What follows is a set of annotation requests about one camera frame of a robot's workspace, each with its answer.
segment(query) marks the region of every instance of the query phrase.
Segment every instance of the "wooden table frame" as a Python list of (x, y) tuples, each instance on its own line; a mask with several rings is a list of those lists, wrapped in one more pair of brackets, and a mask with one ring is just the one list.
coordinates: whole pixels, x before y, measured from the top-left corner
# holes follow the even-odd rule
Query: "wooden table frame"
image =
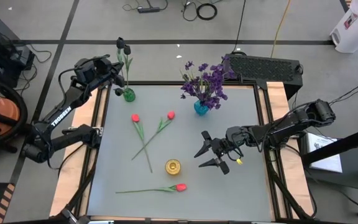
[[(167, 82), (134, 82), (133, 85), (166, 85)], [(180, 85), (181, 82), (169, 82), (169, 85)], [(257, 103), (257, 109), (260, 111), (258, 114), (259, 121), (267, 123), (272, 119), (278, 119), (284, 116), (288, 112), (288, 102), (285, 95), (285, 90), (283, 83), (281, 82), (268, 82), (267, 91), (256, 90), (255, 84), (241, 84), (238, 85), (235, 83), (230, 83), (229, 85), (234, 85), (235, 88), (253, 88), (255, 90), (255, 100), (260, 100), (260, 104)], [(72, 126), (79, 126), (81, 124), (88, 124), (93, 126), (103, 126), (106, 114), (107, 105), (105, 103), (97, 102), (108, 102), (110, 89), (107, 90), (95, 90), (93, 96), (88, 100), (88, 102), (79, 107), (75, 111), (74, 119)], [(289, 145), (298, 148), (295, 140), (291, 139), (288, 142)], [(69, 155), (74, 149), (76, 149), (80, 144), (74, 144), (65, 150), (65, 157)], [(80, 180), (83, 180), (86, 176), (85, 169), (87, 171), (91, 169), (94, 159), (96, 157), (96, 150), (79, 150), (74, 154), (69, 160), (66, 161), (66, 164), (63, 166), (63, 169), (60, 173), (60, 178), (58, 180), (55, 196), (53, 198), (53, 203), (50, 211), (50, 215), (58, 214), (64, 206), (70, 201), (73, 194), (76, 192), (80, 185)], [(299, 205), (305, 210), (309, 215), (313, 213), (313, 207), (311, 205), (310, 195), (308, 192), (308, 186), (306, 183), (305, 173), (303, 172), (303, 164), (298, 156), (298, 154), (292, 152), (290, 149), (282, 149), (280, 153), (281, 159), (278, 159), (278, 162), (274, 162), (274, 168), (280, 174), (280, 176), (285, 177), (285, 183), (288, 190), (293, 195), (295, 200)], [(272, 221), (277, 218), (296, 218), (295, 213), (290, 211), (290, 208), (287, 203), (285, 203), (281, 191), (277, 186), (273, 187), (275, 184), (270, 182), (270, 179), (267, 179), (268, 189), (270, 191), (270, 216)], [(85, 215), (88, 208), (88, 199), (90, 194), (91, 185), (87, 186), (82, 199), (81, 206), (79, 210), (76, 210), (77, 215)], [(144, 220), (144, 218), (129, 218), (129, 217), (91, 217), (93, 220)]]

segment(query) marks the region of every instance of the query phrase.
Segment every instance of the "white paper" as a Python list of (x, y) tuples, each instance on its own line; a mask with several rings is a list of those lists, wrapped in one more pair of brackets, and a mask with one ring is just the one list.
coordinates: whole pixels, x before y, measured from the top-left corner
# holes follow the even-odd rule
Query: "white paper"
[[(307, 140), (308, 140), (308, 152), (313, 152), (323, 146), (326, 146), (328, 144), (333, 143), (334, 141), (337, 141), (337, 139), (326, 138), (324, 136), (318, 136), (311, 133), (307, 134)], [(310, 167), (315, 169), (322, 169), (322, 170), (342, 173), (341, 157), (338, 154), (317, 162), (312, 162)]]

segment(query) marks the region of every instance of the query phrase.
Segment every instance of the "gray table surface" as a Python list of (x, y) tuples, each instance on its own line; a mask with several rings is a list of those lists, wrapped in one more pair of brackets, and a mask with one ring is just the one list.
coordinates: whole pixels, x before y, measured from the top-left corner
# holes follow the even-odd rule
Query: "gray table surface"
[[(253, 90), (225, 89), (229, 99), (222, 102), (222, 107), (198, 116), (193, 108), (195, 99), (180, 99), (177, 86), (132, 88), (137, 94), (132, 103), (111, 93), (87, 215), (271, 221), (265, 164), (255, 147), (241, 147), (245, 155), (241, 166), (223, 157), (231, 170), (228, 175), (217, 167), (198, 168), (214, 157), (211, 151), (193, 158), (203, 144), (202, 131), (208, 130), (212, 138), (223, 138), (228, 127), (258, 123)], [(147, 147), (153, 167), (150, 173), (144, 152), (131, 161), (142, 147), (131, 114), (140, 116), (148, 140), (160, 118), (166, 119), (171, 110), (175, 111), (175, 119)], [(181, 162), (179, 175), (165, 172), (169, 159)], [(185, 183), (187, 190), (115, 193), (179, 183)]]

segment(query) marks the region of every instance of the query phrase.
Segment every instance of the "glass vase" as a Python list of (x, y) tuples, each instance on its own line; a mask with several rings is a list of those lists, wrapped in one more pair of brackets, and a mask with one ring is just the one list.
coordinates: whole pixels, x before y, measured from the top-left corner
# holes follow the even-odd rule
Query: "glass vase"
[(122, 95), (126, 102), (132, 102), (136, 98), (135, 92), (129, 87), (124, 89), (124, 93)]
[(194, 103), (194, 110), (200, 116), (203, 116), (204, 114), (206, 114), (209, 111), (208, 107), (202, 106), (201, 102), (199, 100), (197, 100), (196, 103)]

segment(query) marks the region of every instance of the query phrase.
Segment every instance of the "blue vase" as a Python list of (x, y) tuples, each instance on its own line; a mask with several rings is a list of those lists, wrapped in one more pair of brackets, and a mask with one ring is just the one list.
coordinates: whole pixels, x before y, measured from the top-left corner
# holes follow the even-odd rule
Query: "blue vase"
[(202, 106), (202, 105), (200, 104), (200, 101), (199, 101), (199, 100), (197, 100), (197, 102), (194, 103), (194, 110), (195, 110), (195, 111), (197, 112), (197, 114), (200, 115), (200, 116), (206, 114), (206, 113), (209, 111), (208, 107), (207, 107), (207, 106)]

